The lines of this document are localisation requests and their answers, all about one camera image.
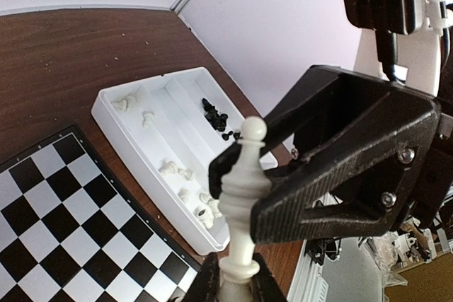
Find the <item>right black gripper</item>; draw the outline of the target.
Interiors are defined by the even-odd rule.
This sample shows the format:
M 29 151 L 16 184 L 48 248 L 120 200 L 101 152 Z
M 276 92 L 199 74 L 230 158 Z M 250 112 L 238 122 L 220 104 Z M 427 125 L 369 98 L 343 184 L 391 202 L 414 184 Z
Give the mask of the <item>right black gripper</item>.
M 306 152 L 251 212 L 257 243 L 429 227 L 452 185 L 452 101 L 387 91 Z

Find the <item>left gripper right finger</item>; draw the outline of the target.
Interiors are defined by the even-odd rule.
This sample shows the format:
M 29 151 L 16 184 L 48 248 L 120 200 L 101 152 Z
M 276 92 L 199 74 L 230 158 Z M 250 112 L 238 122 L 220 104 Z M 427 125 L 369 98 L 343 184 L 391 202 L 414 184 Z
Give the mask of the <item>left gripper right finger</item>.
M 252 277 L 251 292 L 255 302 L 287 302 L 287 299 L 276 282 L 273 273 L 268 268 L 264 257 L 255 252 L 253 254 L 259 266 L 259 272 Z

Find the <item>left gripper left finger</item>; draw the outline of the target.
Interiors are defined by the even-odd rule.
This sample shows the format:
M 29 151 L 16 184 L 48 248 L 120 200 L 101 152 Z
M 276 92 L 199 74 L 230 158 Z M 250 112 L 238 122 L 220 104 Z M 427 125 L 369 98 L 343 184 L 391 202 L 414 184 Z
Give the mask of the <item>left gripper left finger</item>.
M 220 289 L 219 257 L 211 252 L 192 282 L 182 302 L 215 302 Z

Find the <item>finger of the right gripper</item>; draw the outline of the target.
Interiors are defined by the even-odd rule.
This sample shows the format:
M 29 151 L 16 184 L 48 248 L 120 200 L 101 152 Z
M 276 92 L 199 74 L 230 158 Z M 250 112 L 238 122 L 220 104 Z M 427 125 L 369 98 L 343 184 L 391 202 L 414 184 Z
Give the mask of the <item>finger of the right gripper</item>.
M 290 135 L 294 136 L 300 155 L 330 148 L 335 139 L 349 130 L 353 120 L 388 92 L 389 83 L 375 77 L 324 66 L 311 67 L 266 116 L 268 133 L 261 153 L 269 152 Z M 388 158 L 344 182 L 332 178 L 331 187 L 322 190 L 303 187 L 305 175 L 300 170 L 305 163 L 298 157 L 286 166 L 267 171 L 274 182 L 268 198 L 315 200 L 340 192 L 349 199 L 380 200 L 393 193 L 391 178 L 383 183 L 378 181 L 392 161 Z

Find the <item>white queen chess piece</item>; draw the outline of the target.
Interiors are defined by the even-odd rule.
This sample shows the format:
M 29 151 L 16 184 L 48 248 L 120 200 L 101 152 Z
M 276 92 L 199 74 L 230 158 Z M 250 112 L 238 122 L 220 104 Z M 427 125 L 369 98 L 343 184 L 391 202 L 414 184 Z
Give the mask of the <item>white queen chess piece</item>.
M 218 301 L 252 301 L 251 279 L 260 271 L 253 259 L 256 244 L 251 238 L 253 205 L 269 193 L 271 181 L 260 164 L 267 125 L 263 119 L 247 117 L 241 125 L 240 154 L 231 170 L 222 176 L 219 210 L 229 228 L 229 253 L 219 260 Z

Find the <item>black grey chess board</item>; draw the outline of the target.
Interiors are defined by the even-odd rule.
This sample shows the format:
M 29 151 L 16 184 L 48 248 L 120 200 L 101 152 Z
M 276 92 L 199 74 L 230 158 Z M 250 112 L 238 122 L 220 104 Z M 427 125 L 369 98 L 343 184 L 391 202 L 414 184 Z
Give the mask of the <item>black grey chess board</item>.
M 78 127 L 1 166 L 2 301 L 179 301 L 198 270 Z

